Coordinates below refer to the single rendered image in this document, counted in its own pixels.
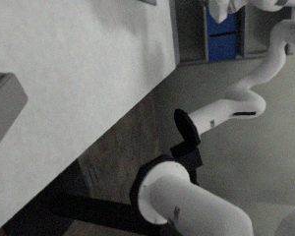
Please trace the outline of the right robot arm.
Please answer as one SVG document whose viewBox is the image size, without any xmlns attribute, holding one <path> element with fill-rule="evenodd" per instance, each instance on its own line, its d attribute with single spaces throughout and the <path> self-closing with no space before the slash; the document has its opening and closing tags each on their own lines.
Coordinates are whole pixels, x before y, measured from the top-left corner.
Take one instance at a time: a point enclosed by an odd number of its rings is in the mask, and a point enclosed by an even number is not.
<svg viewBox="0 0 295 236">
<path fill-rule="evenodd" d="M 293 7 L 295 11 L 295 0 L 229 1 L 233 7 L 233 13 L 236 13 L 247 3 L 252 3 L 266 11 L 277 11 L 283 6 Z M 279 72 L 286 61 L 284 46 L 287 43 L 295 45 L 295 21 L 293 20 L 283 20 L 273 27 L 266 56 L 250 74 L 226 89 L 225 99 L 216 100 L 188 114 L 197 125 L 199 135 L 228 119 L 250 119 L 264 112 L 266 109 L 265 100 L 249 88 L 268 82 Z"/>
</svg>

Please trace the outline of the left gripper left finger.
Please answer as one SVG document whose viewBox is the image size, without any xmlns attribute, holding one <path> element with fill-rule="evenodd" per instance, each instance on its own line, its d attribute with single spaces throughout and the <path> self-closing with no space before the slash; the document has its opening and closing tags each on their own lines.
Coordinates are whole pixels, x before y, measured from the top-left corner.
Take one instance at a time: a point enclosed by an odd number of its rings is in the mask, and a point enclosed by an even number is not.
<svg viewBox="0 0 295 236">
<path fill-rule="evenodd" d="M 0 73 L 0 143 L 28 101 L 17 76 L 12 72 Z"/>
</svg>

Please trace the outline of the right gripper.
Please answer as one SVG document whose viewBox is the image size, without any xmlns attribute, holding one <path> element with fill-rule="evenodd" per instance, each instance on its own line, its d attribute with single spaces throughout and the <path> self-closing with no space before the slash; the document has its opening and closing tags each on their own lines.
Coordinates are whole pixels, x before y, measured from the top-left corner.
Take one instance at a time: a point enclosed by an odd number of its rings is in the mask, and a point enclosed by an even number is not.
<svg viewBox="0 0 295 236">
<path fill-rule="evenodd" d="M 227 17 L 227 12 L 229 14 L 233 13 L 233 7 L 229 0 L 199 0 L 203 6 L 209 7 L 209 13 L 219 24 Z M 229 8 L 228 8 L 229 7 Z"/>
</svg>

